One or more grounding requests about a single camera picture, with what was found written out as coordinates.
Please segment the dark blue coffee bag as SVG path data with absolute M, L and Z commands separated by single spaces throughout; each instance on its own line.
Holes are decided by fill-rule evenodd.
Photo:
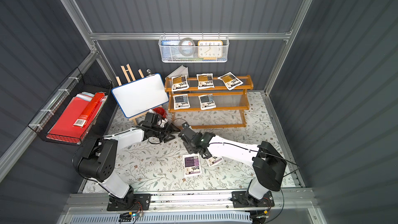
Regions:
M 216 108 L 213 94 L 200 95 L 198 98 L 200 102 L 200 109 L 202 111 Z

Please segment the yellow coffee bag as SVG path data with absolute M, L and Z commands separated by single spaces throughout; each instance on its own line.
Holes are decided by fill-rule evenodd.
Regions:
M 185 91 L 189 89 L 189 83 L 186 75 L 172 77 L 172 91 Z
M 233 90 L 238 86 L 241 86 L 243 82 L 238 79 L 232 72 L 228 72 L 222 76 L 217 77 L 221 80 L 228 90 Z
M 197 74 L 198 89 L 214 88 L 213 73 Z

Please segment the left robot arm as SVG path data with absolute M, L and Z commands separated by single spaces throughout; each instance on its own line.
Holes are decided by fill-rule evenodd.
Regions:
M 81 146 L 81 153 L 73 155 L 72 165 L 81 177 L 108 192 L 108 211 L 132 209 L 139 201 L 134 197 L 133 187 L 115 171 L 118 151 L 150 138 L 157 138 L 160 144 L 167 143 L 179 131 L 173 122 L 160 114 L 148 113 L 143 121 L 126 131 L 86 141 Z

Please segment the yellow coffee bag front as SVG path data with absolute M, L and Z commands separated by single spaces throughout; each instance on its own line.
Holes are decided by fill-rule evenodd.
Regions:
M 217 77 L 221 80 L 228 90 L 233 90 L 238 86 L 241 86 L 243 82 L 238 79 L 232 72 L 228 72 L 222 76 Z

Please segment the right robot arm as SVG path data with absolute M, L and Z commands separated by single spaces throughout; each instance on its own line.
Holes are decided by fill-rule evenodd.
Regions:
M 254 170 L 254 176 L 243 199 L 250 206 L 258 206 L 264 195 L 280 191 L 287 161 L 269 142 L 249 145 L 224 139 L 213 133 L 195 132 L 187 122 L 178 135 L 189 154 L 203 159 L 228 158 Z

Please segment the yellow coffee bag top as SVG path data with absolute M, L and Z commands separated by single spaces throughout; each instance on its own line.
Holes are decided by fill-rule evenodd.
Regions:
M 189 89 L 189 83 L 186 75 L 172 77 L 172 91 L 185 91 Z

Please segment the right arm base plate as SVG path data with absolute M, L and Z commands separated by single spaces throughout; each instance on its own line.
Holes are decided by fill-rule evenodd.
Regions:
M 247 191 L 233 191 L 230 201 L 233 202 L 234 208 L 243 208 L 243 207 L 271 208 L 275 206 L 274 198 L 270 190 L 266 192 L 260 200 L 251 196 Z

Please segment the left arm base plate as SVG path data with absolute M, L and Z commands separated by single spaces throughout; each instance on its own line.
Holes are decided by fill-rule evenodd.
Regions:
M 151 201 L 151 194 L 127 194 L 124 198 L 109 195 L 107 211 L 147 211 Z

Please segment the dark blue coffee bag under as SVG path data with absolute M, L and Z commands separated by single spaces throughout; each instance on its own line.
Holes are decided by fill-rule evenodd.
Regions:
M 174 107 L 176 110 L 183 110 L 190 108 L 189 97 L 187 94 L 178 94 L 173 96 Z

